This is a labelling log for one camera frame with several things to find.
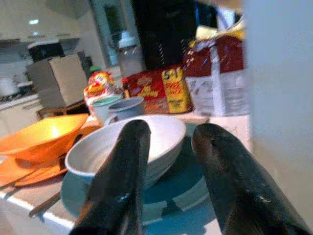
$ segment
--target mug handle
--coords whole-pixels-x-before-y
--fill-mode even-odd
[[[113,121],[117,121],[117,115],[112,115],[111,117],[107,118],[104,122],[104,126],[110,125]]]

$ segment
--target gray mug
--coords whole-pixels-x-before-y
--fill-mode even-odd
[[[104,125],[109,125],[113,121],[120,121],[145,114],[144,103],[142,97],[131,97],[118,101],[108,107],[110,117],[105,121]]]

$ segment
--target plastic bottle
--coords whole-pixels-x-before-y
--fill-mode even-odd
[[[144,70],[140,47],[128,31],[122,32],[118,42],[118,61],[122,77],[128,77]]]

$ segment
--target kitchen counter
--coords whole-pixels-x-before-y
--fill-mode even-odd
[[[19,105],[19,104],[23,104],[32,100],[38,99],[38,95],[37,94],[32,94],[29,96],[25,96],[25,97],[21,97],[19,99],[16,100],[12,100],[12,101],[8,101],[5,103],[0,103],[0,110],[3,109],[8,109],[11,108],[13,106]]]
[[[192,113],[177,115],[184,121],[192,120],[196,124],[204,123],[208,117],[195,116]],[[212,117],[211,123],[219,124],[236,135],[250,150],[249,116]],[[0,234],[12,230],[13,234],[53,234],[66,235],[74,225],[75,217],[66,211],[61,201],[54,204],[41,218],[30,219],[28,213],[47,198],[57,193],[62,177],[27,188],[7,187],[0,189]],[[146,235],[221,235],[209,200],[186,211],[178,212],[160,222],[144,228]]]

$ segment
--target kitchen cabinet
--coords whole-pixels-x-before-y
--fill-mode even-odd
[[[0,111],[0,128],[4,134],[15,133],[37,122],[36,111],[41,110],[39,99],[29,101]]]
[[[71,0],[2,0],[13,17],[21,41],[78,38]]]
[[[0,17],[0,40],[19,38],[8,4],[3,0],[0,0]]]

